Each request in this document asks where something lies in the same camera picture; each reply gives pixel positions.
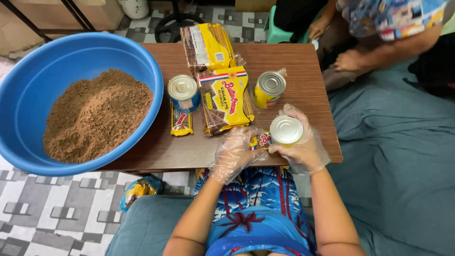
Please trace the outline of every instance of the can lid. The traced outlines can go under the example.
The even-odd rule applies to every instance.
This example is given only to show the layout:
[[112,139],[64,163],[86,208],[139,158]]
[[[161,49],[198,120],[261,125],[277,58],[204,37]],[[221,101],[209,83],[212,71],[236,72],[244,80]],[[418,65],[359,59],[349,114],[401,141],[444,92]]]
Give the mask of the can lid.
[[303,135],[302,123],[294,117],[283,115],[275,118],[270,125],[272,139],[281,144],[292,144]]
[[280,95],[286,88],[284,77],[275,71],[263,73],[258,79],[258,84],[264,93],[272,96]]
[[196,91],[196,81],[187,75],[175,76],[167,84],[167,93],[176,100],[190,99]]

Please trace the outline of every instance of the plastic glove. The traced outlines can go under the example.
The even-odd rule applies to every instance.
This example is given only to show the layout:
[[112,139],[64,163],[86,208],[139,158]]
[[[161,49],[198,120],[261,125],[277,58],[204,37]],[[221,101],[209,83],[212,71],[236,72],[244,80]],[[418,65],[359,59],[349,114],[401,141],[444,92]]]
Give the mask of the plastic glove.
[[215,165],[209,176],[227,185],[254,161],[267,160],[266,150],[250,150],[250,139],[262,132],[262,129],[251,126],[232,128],[218,142]]
[[279,115],[297,118],[303,125],[303,135],[300,141],[290,147],[272,144],[268,151],[279,152],[289,161],[289,165],[300,174],[312,174],[325,167],[330,162],[329,154],[322,145],[318,131],[311,127],[307,117],[290,104],[285,104]]

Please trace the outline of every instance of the stool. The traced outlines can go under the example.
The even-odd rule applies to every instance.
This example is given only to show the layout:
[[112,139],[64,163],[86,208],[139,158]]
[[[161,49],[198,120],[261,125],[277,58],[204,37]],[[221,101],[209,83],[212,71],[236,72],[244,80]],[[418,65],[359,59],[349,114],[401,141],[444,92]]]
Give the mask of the stool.
[[289,42],[292,32],[287,32],[273,24],[273,16],[275,15],[276,6],[272,6],[268,13],[267,21],[265,22],[264,30],[268,30],[267,43],[277,44],[281,42]]
[[[269,15],[268,15],[268,18],[267,18],[267,21],[265,23],[265,27],[264,27],[264,30],[268,30],[268,36],[267,36],[267,43],[268,44],[276,44],[276,43],[281,43],[281,42],[289,42],[290,39],[291,39],[291,36],[292,36],[292,32],[287,32],[287,31],[284,31],[278,27],[276,27],[274,24],[273,24],[273,17],[275,16],[275,9],[277,7],[276,6],[272,6],[272,8],[270,9],[270,12],[269,12]],[[319,17],[321,16],[322,12],[324,11],[325,9],[325,6],[323,8],[321,8],[321,10],[319,11],[319,13],[316,15],[316,17],[313,19],[313,22],[315,22],[317,19],[319,19]],[[308,42],[308,36],[309,36],[309,29],[307,29],[307,31],[305,32],[305,35],[301,38],[299,38],[298,40],[298,43],[300,44],[305,44]]]

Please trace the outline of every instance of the brown powder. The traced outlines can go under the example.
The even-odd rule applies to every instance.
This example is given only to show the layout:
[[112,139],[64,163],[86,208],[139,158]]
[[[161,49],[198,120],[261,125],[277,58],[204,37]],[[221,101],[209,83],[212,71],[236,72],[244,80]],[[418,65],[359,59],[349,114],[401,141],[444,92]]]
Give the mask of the brown powder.
[[46,121],[43,149],[67,163],[98,158],[123,143],[141,124],[153,101],[146,84],[109,69],[71,84]]

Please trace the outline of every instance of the black fabric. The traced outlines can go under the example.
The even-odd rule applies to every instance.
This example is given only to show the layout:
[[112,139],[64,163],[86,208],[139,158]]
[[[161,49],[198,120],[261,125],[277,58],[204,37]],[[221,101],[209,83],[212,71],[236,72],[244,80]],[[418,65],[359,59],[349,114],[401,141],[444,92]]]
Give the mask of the black fabric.
[[280,29],[293,32],[291,43],[297,43],[326,4],[327,0],[277,0],[273,22]]
[[435,46],[422,53],[408,67],[417,76],[419,85],[427,92],[439,96],[455,96],[450,87],[455,82],[455,33],[441,36]]

